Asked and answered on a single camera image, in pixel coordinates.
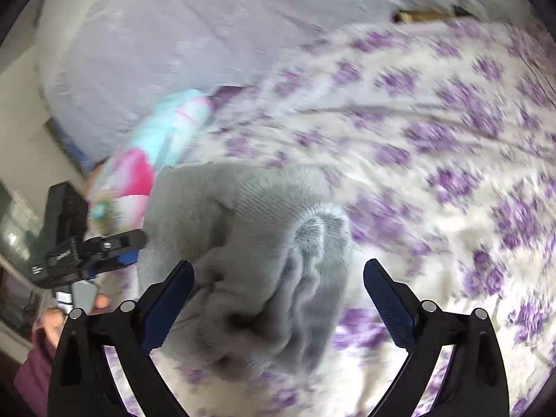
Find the person's left hand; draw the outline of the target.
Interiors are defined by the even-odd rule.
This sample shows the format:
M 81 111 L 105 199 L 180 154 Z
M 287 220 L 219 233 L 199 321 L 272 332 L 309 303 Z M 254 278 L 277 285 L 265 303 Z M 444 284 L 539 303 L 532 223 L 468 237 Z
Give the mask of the person's left hand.
M 110 309 L 110 304 L 110 298 L 99 293 L 95 298 L 92 314 L 107 312 Z M 33 329 L 34 332 L 42 332 L 48 343 L 57 348 L 66 320 L 66 313 L 61 309 L 46 308 L 40 311 Z

